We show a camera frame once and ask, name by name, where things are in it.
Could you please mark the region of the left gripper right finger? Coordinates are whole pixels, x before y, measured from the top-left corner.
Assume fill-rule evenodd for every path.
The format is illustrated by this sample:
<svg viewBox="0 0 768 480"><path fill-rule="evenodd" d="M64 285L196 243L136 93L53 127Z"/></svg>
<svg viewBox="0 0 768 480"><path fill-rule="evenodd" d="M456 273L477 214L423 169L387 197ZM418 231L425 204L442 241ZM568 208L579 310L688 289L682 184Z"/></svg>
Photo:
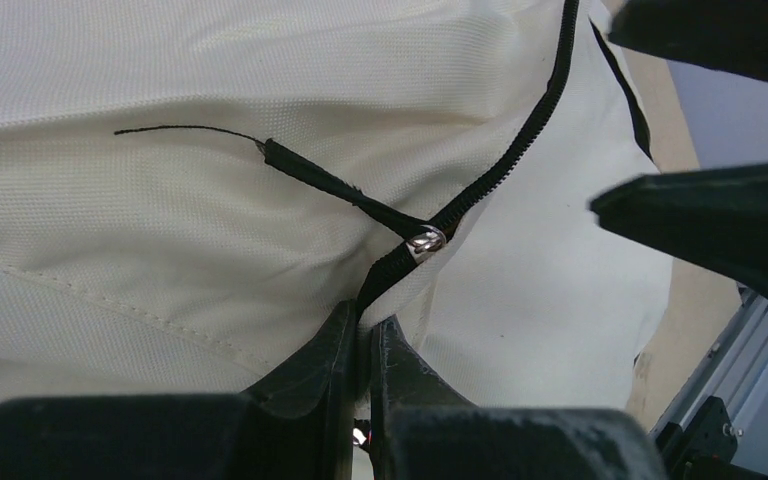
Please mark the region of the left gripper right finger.
<svg viewBox="0 0 768 480"><path fill-rule="evenodd" d="M396 318L371 340L377 479L664 479L638 423L611 409L483 408L410 346Z"/></svg>

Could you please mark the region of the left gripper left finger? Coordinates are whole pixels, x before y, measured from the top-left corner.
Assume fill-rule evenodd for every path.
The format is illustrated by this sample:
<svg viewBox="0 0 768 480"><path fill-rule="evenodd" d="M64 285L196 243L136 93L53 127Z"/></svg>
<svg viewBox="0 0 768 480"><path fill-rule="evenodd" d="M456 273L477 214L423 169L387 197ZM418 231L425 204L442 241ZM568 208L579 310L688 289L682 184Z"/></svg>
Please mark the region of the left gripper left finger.
<svg viewBox="0 0 768 480"><path fill-rule="evenodd" d="M239 393L0 404L0 479L347 479L356 307Z"/></svg>

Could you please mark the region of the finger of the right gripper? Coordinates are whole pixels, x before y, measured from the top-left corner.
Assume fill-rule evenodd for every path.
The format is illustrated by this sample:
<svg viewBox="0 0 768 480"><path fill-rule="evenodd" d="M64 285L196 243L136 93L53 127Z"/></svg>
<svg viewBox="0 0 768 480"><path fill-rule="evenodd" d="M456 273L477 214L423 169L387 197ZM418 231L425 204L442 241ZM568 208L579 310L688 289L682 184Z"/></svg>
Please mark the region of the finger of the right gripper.
<svg viewBox="0 0 768 480"><path fill-rule="evenodd" d="M651 56L768 83L768 1L628 1L611 42Z"/></svg>
<svg viewBox="0 0 768 480"><path fill-rule="evenodd" d="M605 230L768 299L768 163L643 175L590 203Z"/></svg>

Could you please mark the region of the cream canvas backpack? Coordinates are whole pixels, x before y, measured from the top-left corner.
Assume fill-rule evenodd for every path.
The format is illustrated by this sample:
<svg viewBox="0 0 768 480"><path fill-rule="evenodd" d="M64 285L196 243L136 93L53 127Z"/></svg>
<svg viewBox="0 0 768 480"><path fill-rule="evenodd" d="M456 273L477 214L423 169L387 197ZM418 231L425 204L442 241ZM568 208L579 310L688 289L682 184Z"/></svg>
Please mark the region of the cream canvas backpack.
<svg viewBox="0 0 768 480"><path fill-rule="evenodd" d="M0 402L240 391L401 239L274 139L426 225L389 316L482 406L625 407L671 259L598 227L652 173L598 1L0 1Z"/></svg>

